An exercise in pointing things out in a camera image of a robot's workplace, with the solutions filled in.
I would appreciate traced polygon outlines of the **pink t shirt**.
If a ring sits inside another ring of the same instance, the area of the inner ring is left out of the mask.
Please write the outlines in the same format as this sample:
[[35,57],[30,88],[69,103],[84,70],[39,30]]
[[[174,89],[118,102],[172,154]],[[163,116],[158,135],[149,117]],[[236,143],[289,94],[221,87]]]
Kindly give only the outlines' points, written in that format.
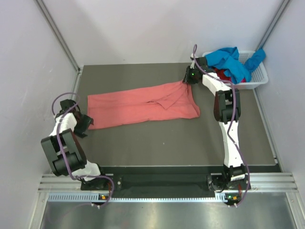
[[200,116],[192,88],[181,81],[88,96],[90,130]]

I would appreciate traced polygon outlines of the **white plastic basket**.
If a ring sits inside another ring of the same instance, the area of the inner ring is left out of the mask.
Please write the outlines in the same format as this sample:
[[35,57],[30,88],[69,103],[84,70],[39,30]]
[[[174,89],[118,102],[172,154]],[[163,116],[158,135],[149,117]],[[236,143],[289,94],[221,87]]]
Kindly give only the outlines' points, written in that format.
[[230,81],[238,89],[254,89],[268,82],[267,72],[263,65],[266,58],[264,50],[241,51],[237,47],[221,48],[205,52],[208,67],[224,81]]

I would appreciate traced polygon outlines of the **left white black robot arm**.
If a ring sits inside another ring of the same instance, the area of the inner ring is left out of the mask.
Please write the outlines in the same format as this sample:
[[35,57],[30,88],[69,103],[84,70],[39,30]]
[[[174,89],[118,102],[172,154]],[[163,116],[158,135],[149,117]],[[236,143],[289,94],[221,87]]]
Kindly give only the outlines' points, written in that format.
[[51,134],[41,140],[41,146],[52,173],[68,176],[71,174],[81,182],[81,190],[101,190],[108,184],[102,168],[87,160],[78,137],[85,138],[93,119],[81,113],[74,100],[60,101],[61,110],[55,115],[55,127]]

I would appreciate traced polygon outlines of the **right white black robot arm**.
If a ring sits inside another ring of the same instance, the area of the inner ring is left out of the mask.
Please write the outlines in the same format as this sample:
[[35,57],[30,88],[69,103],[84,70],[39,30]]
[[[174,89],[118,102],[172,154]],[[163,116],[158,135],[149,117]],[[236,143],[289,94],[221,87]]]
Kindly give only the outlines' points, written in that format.
[[213,69],[208,67],[205,57],[190,59],[192,63],[187,67],[184,83],[202,84],[214,96],[213,115],[218,122],[224,143],[224,171],[220,190],[238,189],[245,185],[245,190],[250,188],[249,167],[245,162],[239,147],[238,125],[241,116],[241,103],[239,90],[228,80],[222,80]]

